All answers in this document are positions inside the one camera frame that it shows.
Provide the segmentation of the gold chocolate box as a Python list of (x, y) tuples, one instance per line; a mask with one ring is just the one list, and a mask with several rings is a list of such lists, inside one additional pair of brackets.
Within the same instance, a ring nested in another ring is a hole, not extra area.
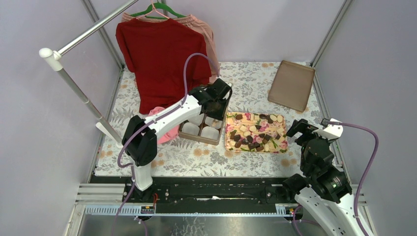
[(197, 141), (200, 143), (219, 145), (222, 131), (225, 127), (226, 113), (229, 107), (229, 101), (232, 90), (232, 83), (226, 83), (229, 88), (226, 89), (227, 93), (224, 96), (224, 100), (220, 103), (222, 108), (221, 113), (217, 113), (216, 116), (222, 115), (221, 119), (211, 118), (207, 114), (200, 114), (196, 117), (192, 117), (180, 124), (179, 137)]

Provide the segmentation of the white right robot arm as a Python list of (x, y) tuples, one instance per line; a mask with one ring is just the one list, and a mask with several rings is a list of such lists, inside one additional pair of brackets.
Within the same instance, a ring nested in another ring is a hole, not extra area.
[[(306, 120), (294, 120), (287, 132), (288, 137), (301, 135), (295, 143), (301, 147), (301, 175), (294, 174), (283, 182), (284, 200), (297, 202), (296, 209), (307, 210), (331, 236), (372, 236), (374, 233), (359, 211), (359, 196), (364, 180), (375, 159), (379, 138), (363, 126), (340, 122), (333, 118), (323, 119), (322, 128)], [(334, 164), (334, 153), (330, 145), (339, 139), (344, 127), (360, 129), (370, 133), (375, 140), (373, 152), (362, 174), (356, 190), (353, 190), (343, 171)]]

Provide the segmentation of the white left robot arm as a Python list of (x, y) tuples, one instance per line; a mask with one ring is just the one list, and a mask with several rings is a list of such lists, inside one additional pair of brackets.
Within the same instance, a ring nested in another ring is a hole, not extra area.
[(184, 98), (162, 112), (129, 120), (122, 139), (120, 154), (126, 154), (130, 162), (134, 196), (140, 202), (152, 197), (151, 162), (157, 156), (157, 141), (168, 131), (198, 115), (222, 120), (233, 93), (232, 86), (222, 79), (207, 86), (193, 88)]

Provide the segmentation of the floral chocolate tray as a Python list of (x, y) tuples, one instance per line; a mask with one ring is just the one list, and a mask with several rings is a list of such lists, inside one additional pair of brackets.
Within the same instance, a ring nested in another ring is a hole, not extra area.
[(228, 112), (225, 148), (236, 152), (286, 153), (289, 145), (284, 116)]

